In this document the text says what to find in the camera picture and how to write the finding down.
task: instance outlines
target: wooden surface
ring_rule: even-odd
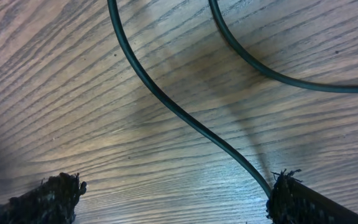
[[[219,1],[233,34],[291,77],[358,83],[358,1]],[[358,94],[264,78],[200,0],[122,0],[151,77],[250,160],[358,213]],[[136,77],[106,1],[0,0],[0,203],[41,179],[89,183],[77,223],[270,223],[265,196]]]

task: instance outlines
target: wooden table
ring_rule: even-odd
[[[274,183],[358,213],[358,94],[263,77],[208,1],[122,0],[151,77]],[[358,1],[219,1],[241,44],[291,77],[358,84]],[[59,172],[89,188],[77,223],[270,223],[251,176],[162,105],[118,46],[106,1],[0,0],[0,203]]]

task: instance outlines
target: cable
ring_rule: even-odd
[[[358,93],[358,85],[328,85],[328,84],[306,82],[306,81],[298,80],[296,78],[288,77],[286,75],[283,75],[281,73],[278,73],[268,68],[260,61],[258,61],[256,58],[254,58],[241,46],[240,43],[238,43],[238,41],[232,35],[226,23],[224,22],[221,11],[219,10],[219,5],[217,0],[209,0],[209,6],[211,7],[215,22],[218,25],[219,30],[221,31],[225,40],[246,62],[248,62],[256,70],[260,71],[265,76],[269,78],[273,78],[277,81],[280,81],[288,85],[297,86],[300,88],[306,88],[309,90],[325,91],[325,92],[333,92],[333,93]]]
[[[139,63],[134,52],[132,51],[127,37],[125,35],[124,29],[122,28],[121,19],[118,13],[118,7],[116,0],[108,0],[108,7],[110,12],[110,18],[112,26],[117,35],[119,44],[121,45],[122,51],[127,57],[129,63],[132,65],[132,68],[135,70],[136,74],[142,80],[144,85],[172,112],[174,112],[179,118],[184,122],[193,127],[200,134],[211,140],[225,152],[227,152],[233,159],[235,159],[242,167],[244,167],[251,176],[258,182],[262,187],[267,197],[270,197],[272,189],[262,177],[262,175],[244,158],[237,150],[235,150],[231,145],[229,145],[225,140],[221,139],[218,135],[213,133],[207,127],[202,125],[199,121],[194,119],[190,114],[184,111],[180,106],[178,106],[173,100],[171,100],[149,77],[147,72],[144,70],[142,65]]]

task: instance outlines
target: wire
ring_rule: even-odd
[[[358,85],[328,85],[328,84],[320,84],[313,82],[306,82],[302,80],[298,80],[296,78],[291,78],[281,73],[278,73],[256,58],[254,58],[250,53],[248,53],[240,43],[236,40],[236,38],[232,35],[229,28],[227,27],[224,19],[222,17],[221,11],[219,10],[219,5],[217,0],[209,0],[209,6],[212,10],[212,15],[214,16],[215,22],[219,27],[223,37],[229,43],[229,45],[250,65],[252,65],[256,70],[260,71],[262,74],[269,78],[273,78],[282,83],[305,88],[309,90],[316,91],[325,91],[325,92],[333,92],[333,93],[358,93]]]
[[[135,70],[136,74],[143,81],[144,85],[172,112],[174,112],[179,118],[184,122],[189,124],[192,128],[198,131],[200,134],[211,140],[225,152],[227,152],[233,159],[235,159],[240,165],[245,168],[251,176],[258,182],[262,187],[267,197],[270,197],[272,189],[262,177],[262,175],[244,158],[237,150],[235,150],[229,143],[221,139],[218,135],[213,133],[207,127],[202,125],[199,121],[194,119],[190,114],[178,106],[173,100],[171,100],[149,77],[147,72],[144,70],[142,65],[139,63],[134,52],[132,51],[127,37],[125,35],[124,29],[122,28],[121,19],[118,13],[118,7],[116,0],[108,0],[108,7],[110,12],[110,18],[112,26],[117,35],[119,44],[121,45],[122,51],[127,57],[129,63],[132,65],[132,68]]]

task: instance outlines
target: cord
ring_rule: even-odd
[[[256,58],[254,58],[250,53],[248,53],[240,43],[236,40],[233,34],[230,32],[229,28],[227,27],[224,19],[222,17],[221,11],[219,10],[219,5],[217,0],[209,0],[209,6],[212,10],[212,15],[214,16],[215,22],[219,27],[223,37],[229,43],[229,45],[250,65],[252,65],[256,70],[260,71],[262,74],[269,78],[273,78],[277,81],[282,83],[305,88],[309,90],[316,90],[316,91],[325,91],[325,92],[332,92],[332,93],[358,93],[358,85],[328,85],[328,84],[320,84],[320,83],[313,83],[313,82],[306,82],[302,80],[298,80],[296,78],[291,78],[281,73],[278,73]]]
[[[225,152],[227,152],[233,159],[235,159],[240,165],[250,173],[250,175],[258,182],[262,187],[267,197],[270,197],[272,189],[262,177],[262,175],[242,156],[237,150],[235,150],[229,143],[221,139],[218,135],[213,133],[207,127],[202,125],[199,121],[194,119],[190,114],[178,106],[173,100],[171,100],[149,77],[147,72],[144,70],[142,65],[139,63],[134,52],[131,49],[131,46],[128,43],[127,37],[125,35],[124,29],[122,28],[121,19],[118,13],[118,7],[116,0],[108,0],[108,7],[112,26],[117,35],[118,42],[127,57],[129,63],[132,65],[132,68],[135,70],[136,74],[142,80],[144,85],[172,112],[174,112],[179,118],[184,122],[189,124],[192,128],[198,131],[200,134],[211,140]]]

